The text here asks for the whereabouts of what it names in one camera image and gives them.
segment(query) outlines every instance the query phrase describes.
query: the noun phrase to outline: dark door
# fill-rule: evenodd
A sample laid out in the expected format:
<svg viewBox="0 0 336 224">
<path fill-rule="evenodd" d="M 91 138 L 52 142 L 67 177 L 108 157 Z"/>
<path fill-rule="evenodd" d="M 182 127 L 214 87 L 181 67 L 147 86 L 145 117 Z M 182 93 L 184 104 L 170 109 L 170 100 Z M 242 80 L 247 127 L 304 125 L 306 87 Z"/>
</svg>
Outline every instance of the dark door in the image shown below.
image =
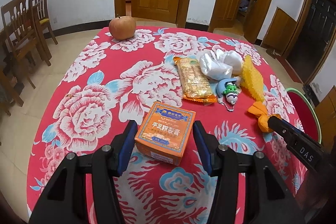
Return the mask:
<svg viewBox="0 0 336 224">
<path fill-rule="evenodd" d="M 287 57 L 303 82 L 317 67 L 327 49 L 336 24 L 336 5 L 330 0 L 312 0 L 301 33 Z"/>
</svg>

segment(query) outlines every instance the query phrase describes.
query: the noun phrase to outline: green chair frame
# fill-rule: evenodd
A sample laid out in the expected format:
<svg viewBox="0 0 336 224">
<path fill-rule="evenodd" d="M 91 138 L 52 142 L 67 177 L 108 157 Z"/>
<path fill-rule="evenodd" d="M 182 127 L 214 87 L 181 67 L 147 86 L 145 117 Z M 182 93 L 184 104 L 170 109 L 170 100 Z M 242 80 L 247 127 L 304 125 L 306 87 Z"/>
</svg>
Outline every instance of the green chair frame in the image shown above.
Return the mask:
<svg viewBox="0 0 336 224">
<path fill-rule="evenodd" d="M 299 90 L 297 90 L 295 88 L 287 88 L 286 92 L 289 92 L 289 91 L 296 93 L 307 104 L 308 108 L 310 109 L 310 111 L 311 111 L 311 113 L 312 113 L 312 115 L 314 117 L 314 120 L 315 120 L 315 123 L 316 123 L 316 127 L 317 127 L 317 131 L 318 131 L 318 135 L 319 135 L 318 142 L 319 142 L 319 144 L 321 144 L 322 134 L 321 134 L 320 123 L 319 123 L 319 120 L 317 119 L 316 113 L 315 113 L 313 107 L 311 106 L 310 102 L 307 100 L 307 98 Z"/>
</svg>

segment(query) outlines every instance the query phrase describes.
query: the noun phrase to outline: toy keychain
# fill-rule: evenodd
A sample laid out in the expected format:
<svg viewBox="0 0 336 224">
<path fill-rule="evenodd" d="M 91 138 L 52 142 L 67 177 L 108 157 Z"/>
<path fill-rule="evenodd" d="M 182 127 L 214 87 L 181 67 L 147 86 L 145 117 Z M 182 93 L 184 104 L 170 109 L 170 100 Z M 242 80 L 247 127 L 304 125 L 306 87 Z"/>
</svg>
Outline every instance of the toy keychain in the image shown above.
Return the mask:
<svg viewBox="0 0 336 224">
<path fill-rule="evenodd" d="M 227 102 L 232 105 L 232 108 L 230 109 L 224 101 L 221 102 L 219 99 L 217 100 L 221 105 L 224 105 L 229 112 L 235 110 L 235 104 L 238 100 L 236 81 L 236 78 L 223 79 L 218 83 L 216 88 L 218 96 L 223 97 L 225 95 Z"/>
</svg>

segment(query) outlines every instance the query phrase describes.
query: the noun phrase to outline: screw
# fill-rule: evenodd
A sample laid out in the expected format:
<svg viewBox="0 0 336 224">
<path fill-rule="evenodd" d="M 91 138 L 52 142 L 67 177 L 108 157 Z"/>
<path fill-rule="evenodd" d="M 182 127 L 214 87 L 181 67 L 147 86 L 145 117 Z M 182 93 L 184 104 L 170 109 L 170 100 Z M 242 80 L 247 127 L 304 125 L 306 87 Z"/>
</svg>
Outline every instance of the screw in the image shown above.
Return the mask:
<svg viewBox="0 0 336 224">
<path fill-rule="evenodd" d="M 218 145 L 218 149 L 221 150 L 221 151 L 226 151 L 229 148 L 225 144 L 220 144 L 220 145 Z"/>
<path fill-rule="evenodd" d="M 68 153 L 68 154 L 67 154 L 67 159 L 68 159 L 68 160 L 72 160 L 75 156 L 76 156 L 76 154 L 73 153 L 73 152 Z"/>
<path fill-rule="evenodd" d="M 263 159 L 265 155 L 264 155 L 263 152 L 258 151 L 258 152 L 255 153 L 255 156 L 259 159 Z"/>
<path fill-rule="evenodd" d="M 104 152 L 107 152 L 107 151 L 110 151 L 111 150 L 111 146 L 109 144 L 106 144 L 104 145 L 102 148 L 101 148 Z"/>
</svg>

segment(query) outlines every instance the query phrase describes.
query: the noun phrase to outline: black tool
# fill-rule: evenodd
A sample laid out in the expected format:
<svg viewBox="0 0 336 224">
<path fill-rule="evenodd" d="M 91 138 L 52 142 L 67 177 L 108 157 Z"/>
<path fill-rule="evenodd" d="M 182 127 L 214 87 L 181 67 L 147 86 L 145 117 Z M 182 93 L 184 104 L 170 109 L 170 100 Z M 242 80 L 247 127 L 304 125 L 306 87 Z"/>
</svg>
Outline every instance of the black tool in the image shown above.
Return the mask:
<svg viewBox="0 0 336 224">
<path fill-rule="evenodd" d="M 317 142 L 284 120 L 271 117 L 268 125 L 284 138 L 287 149 L 310 170 L 301 187 L 303 190 L 298 191 L 303 199 L 295 200 L 264 153 L 236 153 L 220 145 L 216 137 L 207 134 L 201 122 L 196 121 L 193 135 L 203 168 L 211 177 L 218 176 L 208 224 L 234 224 L 239 173 L 246 176 L 245 224 L 317 224 L 326 223 L 320 220 L 333 215 L 336 175 L 329 155 Z M 126 170 L 136 133 L 137 124 L 130 121 L 123 134 L 95 153 L 80 157 L 68 153 L 42 192 L 29 223 L 45 223 L 50 215 L 50 224 L 89 223 L 85 174 L 92 174 L 98 224 L 124 224 L 113 177 L 121 176 Z"/>
</svg>

